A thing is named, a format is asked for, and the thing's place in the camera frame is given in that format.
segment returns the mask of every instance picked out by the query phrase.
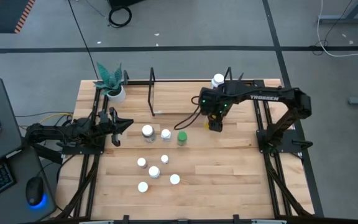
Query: white flower pot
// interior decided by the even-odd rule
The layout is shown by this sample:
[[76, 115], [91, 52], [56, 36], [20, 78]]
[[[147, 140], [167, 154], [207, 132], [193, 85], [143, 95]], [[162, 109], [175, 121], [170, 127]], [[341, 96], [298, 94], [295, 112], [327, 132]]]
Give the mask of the white flower pot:
[[121, 103], [125, 100], [125, 90], [124, 87], [121, 86], [121, 92], [118, 95], [115, 96], [111, 96], [109, 93], [107, 94], [107, 97], [109, 98], [109, 100], [113, 103]]

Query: wooden table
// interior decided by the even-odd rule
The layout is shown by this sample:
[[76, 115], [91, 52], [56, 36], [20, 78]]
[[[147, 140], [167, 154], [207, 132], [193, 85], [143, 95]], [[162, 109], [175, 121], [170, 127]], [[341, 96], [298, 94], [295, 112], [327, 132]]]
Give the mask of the wooden table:
[[[279, 79], [264, 81], [265, 86], [280, 85]], [[200, 116], [185, 129], [187, 145], [177, 145], [177, 131], [173, 131], [173, 126], [194, 111], [190, 98], [198, 95], [202, 86], [209, 86], [209, 81], [155, 83], [154, 117], [147, 104], [149, 87], [145, 85], [125, 86], [125, 102], [108, 104], [115, 107], [119, 117], [134, 119], [134, 124], [120, 137], [121, 147], [114, 147], [111, 138], [106, 138], [92, 220], [122, 220], [123, 215], [130, 215], [131, 220], [232, 219], [233, 214], [239, 214], [240, 218], [273, 218], [264, 159], [255, 135], [257, 122], [252, 101], [232, 107], [221, 133], [207, 130], [203, 124], [205, 117]], [[89, 115], [94, 93], [91, 80], [81, 82], [75, 118]], [[269, 103], [269, 106], [273, 122], [287, 110], [282, 103]], [[142, 137], [145, 124], [152, 125], [157, 133], [153, 143], [146, 143]], [[173, 133], [171, 142], [163, 142], [159, 137], [165, 128]], [[167, 165], [160, 161], [163, 154], [170, 158]], [[146, 158], [149, 166], [160, 168], [159, 179], [150, 178], [148, 169], [137, 166], [140, 157]], [[301, 161], [291, 154], [281, 154], [281, 160], [287, 187], [302, 206], [313, 213]], [[77, 155], [60, 172], [56, 196], [60, 207], [70, 201], [78, 188], [82, 161], [83, 156]], [[169, 176], [172, 174], [180, 176], [180, 184], [171, 185]], [[143, 194], [137, 190], [142, 181], [149, 184], [149, 190]], [[280, 212], [284, 214], [278, 187], [276, 190]], [[82, 215], [87, 196], [85, 193]]]

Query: green bottle cap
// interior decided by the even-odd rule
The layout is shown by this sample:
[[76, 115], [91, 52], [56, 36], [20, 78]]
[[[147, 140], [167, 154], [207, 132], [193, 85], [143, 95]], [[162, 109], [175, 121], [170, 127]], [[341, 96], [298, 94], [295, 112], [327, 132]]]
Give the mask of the green bottle cap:
[[187, 140], [187, 134], [184, 131], [180, 131], [178, 133], [178, 141], [186, 141]]

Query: white bottle cap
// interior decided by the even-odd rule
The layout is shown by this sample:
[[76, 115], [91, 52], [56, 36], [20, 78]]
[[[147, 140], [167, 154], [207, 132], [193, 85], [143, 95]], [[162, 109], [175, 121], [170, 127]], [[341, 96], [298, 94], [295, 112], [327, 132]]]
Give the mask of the white bottle cap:
[[144, 158], [139, 158], [137, 160], [137, 165], [140, 167], [145, 167], [146, 166], [146, 160]]
[[152, 166], [149, 169], [149, 174], [152, 178], [157, 178], [160, 176], [160, 169], [156, 166]]
[[149, 188], [149, 185], [146, 182], [140, 182], [139, 185], [137, 186], [137, 189], [141, 193], [146, 192], [148, 188]]
[[161, 138], [168, 139], [171, 137], [171, 132], [168, 129], [164, 129], [161, 132]]
[[171, 175], [171, 177], [169, 178], [169, 180], [171, 181], [171, 184], [179, 184], [180, 182], [180, 177], [178, 174], [173, 174]]
[[145, 125], [142, 128], [142, 133], [145, 136], [150, 136], [151, 134], [153, 134], [153, 127], [151, 127], [151, 125]]
[[162, 155], [162, 156], [161, 156], [161, 162], [162, 162], [163, 164], [168, 164], [168, 160], [169, 160], [169, 158], [168, 158], [167, 155]]
[[214, 75], [214, 82], [217, 85], [224, 83], [224, 76], [222, 74], [219, 74], [219, 73]]

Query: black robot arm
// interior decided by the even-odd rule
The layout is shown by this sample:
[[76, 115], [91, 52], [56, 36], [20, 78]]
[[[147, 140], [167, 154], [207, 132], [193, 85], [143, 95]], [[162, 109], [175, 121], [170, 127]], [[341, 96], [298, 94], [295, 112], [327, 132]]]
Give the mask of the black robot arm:
[[100, 112], [100, 122], [95, 125], [88, 118], [80, 118], [68, 126], [44, 126], [39, 123], [27, 128], [25, 144], [33, 144], [45, 140], [60, 140], [60, 146], [94, 146], [100, 137], [112, 134], [111, 142], [120, 146], [118, 134], [122, 134], [133, 122], [133, 119], [119, 118], [117, 111], [109, 109], [111, 119], [106, 113]]
[[284, 131], [296, 120], [311, 115], [310, 97], [299, 88], [271, 88], [248, 86], [240, 81], [219, 85], [217, 89], [202, 88], [198, 98], [200, 112], [208, 116], [209, 129], [222, 131], [222, 120], [231, 106], [244, 100], [265, 100], [282, 102], [288, 111], [275, 124], [267, 127], [267, 143], [274, 146], [281, 143]]

